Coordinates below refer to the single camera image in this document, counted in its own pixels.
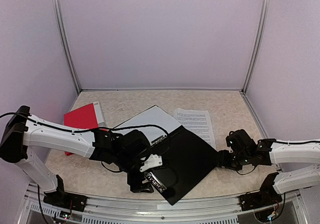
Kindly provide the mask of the black folder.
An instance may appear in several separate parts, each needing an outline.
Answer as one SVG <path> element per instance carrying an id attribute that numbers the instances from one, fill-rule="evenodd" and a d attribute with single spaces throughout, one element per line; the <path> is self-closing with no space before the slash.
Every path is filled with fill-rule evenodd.
<path id="1" fill-rule="evenodd" d="M 162 156 L 162 165 L 146 171 L 147 180 L 170 205 L 176 204 L 218 165 L 218 152 L 182 125 L 170 134 L 157 125 L 116 128 L 157 127 L 165 136 L 152 141 L 153 154 Z"/>

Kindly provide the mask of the printed text sheet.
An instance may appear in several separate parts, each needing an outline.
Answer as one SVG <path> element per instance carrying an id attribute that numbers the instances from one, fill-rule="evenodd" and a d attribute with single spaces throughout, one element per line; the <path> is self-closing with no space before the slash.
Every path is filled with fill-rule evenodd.
<path id="1" fill-rule="evenodd" d="M 173 116 L 187 130 L 193 132 L 216 149 L 216 141 L 208 111 L 177 108 L 174 110 Z"/>

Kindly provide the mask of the red folder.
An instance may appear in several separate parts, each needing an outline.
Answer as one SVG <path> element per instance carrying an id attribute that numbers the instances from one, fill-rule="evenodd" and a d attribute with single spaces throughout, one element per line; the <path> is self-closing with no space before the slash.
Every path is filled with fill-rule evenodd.
<path id="1" fill-rule="evenodd" d="M 68 127 L 80 129 L 107 126 L 101 105 L 98 101 L 64 114 L 63 124 Z"/>

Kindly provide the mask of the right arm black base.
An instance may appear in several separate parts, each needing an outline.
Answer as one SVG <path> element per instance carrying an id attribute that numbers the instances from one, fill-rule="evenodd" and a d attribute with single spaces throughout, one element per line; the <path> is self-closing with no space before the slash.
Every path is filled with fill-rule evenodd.
<path id="1" fill-rule="evenodd" d="M 239 196 L 239 202 L 242 211 L 249 211 L 267 207 L 283 201 L 282 195 L 278 194 L 273 188 L 275 178 L 279 173 L 271 173 L 267 175 L 263 181 L 259 191 L 246 193 Z"/>

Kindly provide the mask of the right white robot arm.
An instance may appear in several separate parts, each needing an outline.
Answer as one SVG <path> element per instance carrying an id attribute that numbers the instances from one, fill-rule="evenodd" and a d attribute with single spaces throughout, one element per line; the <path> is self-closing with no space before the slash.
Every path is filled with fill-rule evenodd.
<path id="1" fill-rule="evenodd" d="M 218 152 L 218 167 L 240 171 L 243 166 L 276 166 L 256 194 L 256 202 L 266 206 L 276 194 L 310 188 L 320 184 L 320 141 L 285 141 L 265 138 L 254 141 L 244 129 L 226 137 L 228 150 Z"/>

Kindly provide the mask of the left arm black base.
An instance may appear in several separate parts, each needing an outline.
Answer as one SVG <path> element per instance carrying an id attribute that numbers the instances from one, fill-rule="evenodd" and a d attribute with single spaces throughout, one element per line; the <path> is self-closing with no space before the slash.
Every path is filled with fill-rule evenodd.
<path id="1" fill-rule="evenodd" d="M 68 193 L 64 190 L 64 183 L 59 175 L 56 175 L 57 187 L 54 192 L 44 192 L 43 202 L 59 208 L 71 211 L 84 212 L 87 197 L 84 195 Z"/>

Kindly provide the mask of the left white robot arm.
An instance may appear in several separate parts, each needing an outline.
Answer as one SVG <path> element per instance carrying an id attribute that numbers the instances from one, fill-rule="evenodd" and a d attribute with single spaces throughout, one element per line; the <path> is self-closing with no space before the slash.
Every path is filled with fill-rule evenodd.
<path id="1" fill-rule="evenodd" d="M 20 167 L 57 205 L 70 202 L 63 180 L 52 173 L 33 152 L 34 147 L 44 147 L 71 152 L 83 158 L 106 164 L 115 164 L 127 174 L 127 183 L 133 193 L 152 193 L 151 184 L 145 181 L 141 167 L 151 157 L 151 145 L 143 132 L 135 129 L 120 134 L 104 127 L 92 129 L 71 128 L 43 120 L 30 113 L 28 106 L 10 117 L 0 142 L 0 157 Z"/>

